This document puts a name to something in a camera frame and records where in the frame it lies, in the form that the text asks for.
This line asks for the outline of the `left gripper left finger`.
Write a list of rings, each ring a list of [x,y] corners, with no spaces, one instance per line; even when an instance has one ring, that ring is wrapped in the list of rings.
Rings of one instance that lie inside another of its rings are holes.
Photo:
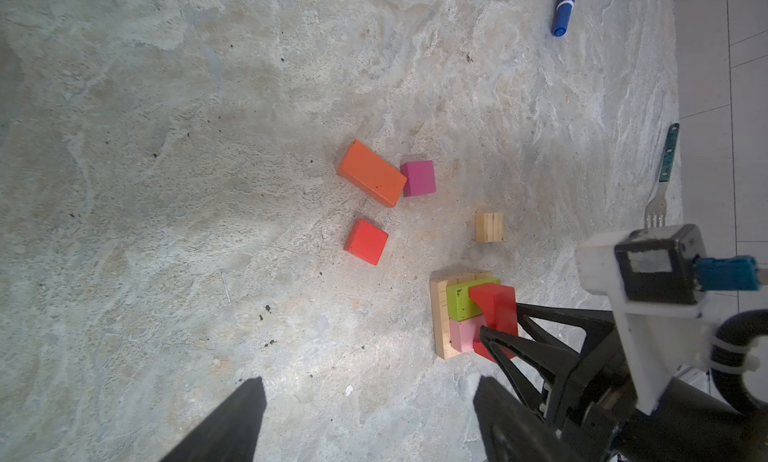
[[[161,461],[251,462],[266,408],[262,378],[245,380]]]

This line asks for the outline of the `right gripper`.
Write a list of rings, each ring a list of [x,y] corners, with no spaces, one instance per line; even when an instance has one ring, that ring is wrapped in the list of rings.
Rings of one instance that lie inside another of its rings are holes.
[[[635,412],[636,391],[611,311],[517,305],[518,323],[533,340],[482,327],[480,341],[531,411],[544,406],[545,423],[579,456],[613,456],[619,434]],[[585,332],[580,356],[534,322]],[[534,368],[541,392],[512,362]]]

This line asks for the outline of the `small ridged natural block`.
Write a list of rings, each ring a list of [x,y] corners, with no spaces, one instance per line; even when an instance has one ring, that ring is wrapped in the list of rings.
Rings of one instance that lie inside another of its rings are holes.
[[[504,215],[502,213],[477,213],[475,216],[475,241],[496,243],[504,241]]]

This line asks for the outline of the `red arch block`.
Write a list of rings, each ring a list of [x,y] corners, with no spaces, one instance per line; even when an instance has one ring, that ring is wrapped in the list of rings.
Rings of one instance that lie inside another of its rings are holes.
[[[483,323],[479,318],[470,319],[472,323],[471,347],[473,351],[487,360],[494,359],[489,350],[480,341],[480,329],[488,327],[497,331],[518,336],[518,314],[515,289],[513,287],[487,283],[471,287],[469,297],[482,311]]]

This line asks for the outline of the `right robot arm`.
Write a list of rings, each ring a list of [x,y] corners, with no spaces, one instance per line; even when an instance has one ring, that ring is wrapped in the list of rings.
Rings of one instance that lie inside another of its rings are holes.
[[[745,415],[672,379],[637,409],[608,311],[520,304],[526,337],[490,327],[480,342],[513,389],[480,380],[474,408],[491,461],[764,461],[767,412]]]

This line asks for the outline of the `orange rectangular block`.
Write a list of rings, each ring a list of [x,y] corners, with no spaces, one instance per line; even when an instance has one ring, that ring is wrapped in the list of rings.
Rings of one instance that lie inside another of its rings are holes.
[[[394,208],[407,178],[358,140],[348,147],[337,174],[387,208]]]

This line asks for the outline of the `pink rectangular block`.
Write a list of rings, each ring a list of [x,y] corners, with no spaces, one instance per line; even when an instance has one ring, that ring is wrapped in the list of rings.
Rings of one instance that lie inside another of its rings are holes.
[[[485,325],[485,317],[479,315],[463,321],[449,320],[450,345],[460,353],[473,353],[474,342],[479,340],[479,332]]]

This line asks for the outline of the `lime green rectangular block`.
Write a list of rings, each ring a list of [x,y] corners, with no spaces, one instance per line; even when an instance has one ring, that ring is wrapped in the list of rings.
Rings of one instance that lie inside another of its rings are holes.
[[[467,281],[449,285],[446,289],[447,311],[451,320],[462,322],[482,314],[482,309],[472,301],[469,289],[485,284],[499,284],[495,277],[484,277],[473,281]]]

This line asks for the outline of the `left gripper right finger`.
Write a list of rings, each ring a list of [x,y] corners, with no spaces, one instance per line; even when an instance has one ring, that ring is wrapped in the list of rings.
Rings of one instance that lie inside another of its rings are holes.
[[[480,378],[473,405],[488,461],[582,461],[496,379]]]

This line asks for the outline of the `natural wood block 31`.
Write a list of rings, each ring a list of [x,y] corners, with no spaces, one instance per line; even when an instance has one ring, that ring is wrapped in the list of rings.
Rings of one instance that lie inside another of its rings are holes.
[[[451,346],[449,314],[447,309],[447,287],[458,283],[464,283],[491,277],[491,273],[468,272],[453,276],[435,276],[430,281],[430,301],[433,319],[433,332],[435,340],[435,352],[443,360],[449,360],[459,355],[459,352]]]

